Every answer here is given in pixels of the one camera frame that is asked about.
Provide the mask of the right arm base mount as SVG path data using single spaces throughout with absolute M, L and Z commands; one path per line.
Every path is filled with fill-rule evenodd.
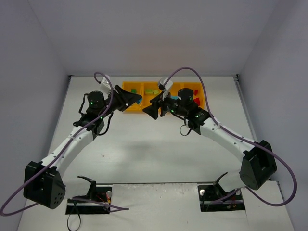
M 218 184 L 226 174 L 227 172 L 213 183 L 199 184 L 197 186 L 201 212 L 245 211 L 241 191 L 225 192 Z

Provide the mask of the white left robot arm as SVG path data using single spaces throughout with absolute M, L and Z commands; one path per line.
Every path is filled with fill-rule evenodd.
M 100 91 L 84 94 L 83 102 L 88 102 L 89 106 L 73 123 L 69 136 L 47 157 L 26 166 L 24 198 L 50 209 L 58 207 L 64 199 L 93 200 L 97 192 L 95 180 L 78 176 L 64 182 L 62 177 L 77 155 L 102 135 L 104 118 L 115 110 L 125 111 L 140 99 L 141 95 L 125 91 L 118 85 L 107 98 Z

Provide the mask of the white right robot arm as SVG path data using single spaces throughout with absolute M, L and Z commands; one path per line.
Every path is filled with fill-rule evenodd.
M 209 112 L 202 109 L 193 97 L 194 91 L 189 88 L 180 89 L 176 99 L 162 92 L 150 100 L 150 105 L 143 112 L 153 119 L 169 112 L 182 119 L 191 131 L 211 139 L 233 154 L 241 163 L 241 168 L 226 172 L 215 180 L 215 184 L 224 192 L 243 187 L 258 190 L 277 171 L 275 159 L 268 153 L 270 144 L 230 135 L 214 122 Z

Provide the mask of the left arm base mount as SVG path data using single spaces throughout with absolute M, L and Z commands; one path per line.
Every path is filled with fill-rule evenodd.
M 87 193 L 82 195 L 74 195 L 74 197 L 81 197 L 82 199 L 100 202 L 104 204 L 111 204 L 112 186 L 101 185 L 91 178 L 81 176 L 78 177 L 78 183 L 89 183 Z M 105 205 L 90 203 L 88 201 L 78 201 L 71 198 L 67 199 L 66 215 L 107 215 L 111 213 L 111 208 Z

